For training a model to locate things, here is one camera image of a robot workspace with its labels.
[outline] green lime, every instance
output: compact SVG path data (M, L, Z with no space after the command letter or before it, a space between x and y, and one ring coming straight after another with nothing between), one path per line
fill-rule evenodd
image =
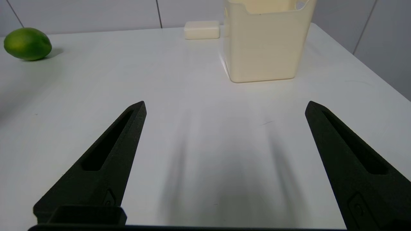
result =
M24 60L39 60L51 51L47 35L34 28L20 28L4 39L4 49L10 55Z

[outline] white wall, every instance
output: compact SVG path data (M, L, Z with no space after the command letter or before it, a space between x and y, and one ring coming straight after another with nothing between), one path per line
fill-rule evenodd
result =
M6 0L0 0L0 37L6 36L15 29L21 28L20 23Z
M160 28L156 0L9 0L25 27L46 34Z
M355 56L411 100L411 0L378 0Z

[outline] tile grout line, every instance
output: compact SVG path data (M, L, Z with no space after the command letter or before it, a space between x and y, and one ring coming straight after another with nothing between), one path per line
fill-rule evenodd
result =
M367 21L365 22L363 31L361 32L361 35L360 35L360 38L358 39L358 42L357 42L356 47L354 48L353 55L356 54L357 48L358 48L358 46L360 45L361 39L363 38L365 29L366 29L367 26L368 26L369 19L371 18L372 13L374 12L374 8L375 8L375 6L377 5L377 2L378 2L378 0L375 0L374 5L373 5L372 8L371 8L371 11L370 11L369 16L368 16L368 18L367 18Z
M7 2L7 4L9 4L9 7L10 7L11 10L13 11L13 13L14 13L14 15L16 16L16 18L17 18L18 22L20 23L21 27L24 28L23 24L22 24L21 21L20 21L20 18L17 16L17 14L16 14L16 12L14 11L12 5L9 3L9 0L6 0L6 2Z
M158 7L158 0L155 0L155 3L157 4L157 12L158 12L158 19L160 20L160 27L163 28L163 23L161 22L161 16L160 16L160 8Z

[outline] wall tile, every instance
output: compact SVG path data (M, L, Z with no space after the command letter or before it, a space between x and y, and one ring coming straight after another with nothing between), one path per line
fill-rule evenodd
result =
M17 17L6 0L0 0L0 37L6 36L15 29L21 28Z
M47 34L160 28L155 0L10 0L25 27Z
M375 0L318 0L312 22L353 53Z
M188 21L224 20L223 0L158 0L164 28L183 27Z
M378 0L354 55L411 100L410 0Z

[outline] soap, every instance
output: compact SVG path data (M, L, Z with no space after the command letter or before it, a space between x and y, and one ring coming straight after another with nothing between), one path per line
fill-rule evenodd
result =
M184 27L185 39L218 39L220 38L219 21L190 21Z

